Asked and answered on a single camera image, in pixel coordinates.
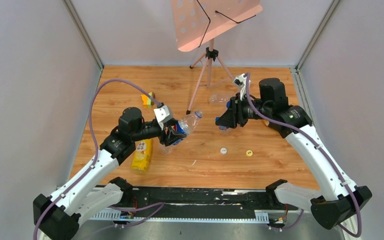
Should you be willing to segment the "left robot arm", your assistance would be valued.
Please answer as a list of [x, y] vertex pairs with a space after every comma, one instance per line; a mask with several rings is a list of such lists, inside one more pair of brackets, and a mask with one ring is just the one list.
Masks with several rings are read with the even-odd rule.
[[136, 142], [158, 138], [168, 147], [190, 135], [186, 119], [176, 120], [168, 106], [154, 109], [154, 114], [152, 121], [145, 121], [139, 108], [126, 108], [118, 125], [74, 177], [49, 196], [39, 194], [34, 199], [34, 239], [41, 231], [52, 240], [71, 240], [95, 214], [117, 203], [122, 207], [132, 203], [133, 187], [121, 177], [111, 180], [99, 191], [92, 192], [92, 189], [136, 151]]

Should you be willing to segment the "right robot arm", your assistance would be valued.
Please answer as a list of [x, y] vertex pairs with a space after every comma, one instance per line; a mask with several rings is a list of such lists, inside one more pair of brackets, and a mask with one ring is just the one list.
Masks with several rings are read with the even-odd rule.
[[266, 187], [266, 204], [272, 209], [292, 205], [308, 211], [327, 230], [341, 227], [352, 216], [360, 219], [372, 192], [367, 186], [357, 185], [341, 169], [306, 111], [289, 103], [285, 85], [278, 78], [263, 79], [257, 98], [249, 93], [251, 81], [246, 74], [235, 77], [233, 84], [239, 92], [228, 100], [226, 111], [215, 124], [221, 129], [235, 129], [249, 120], [264, 120], [296, 150], [320, 187], [311, 190], [280, 179]]

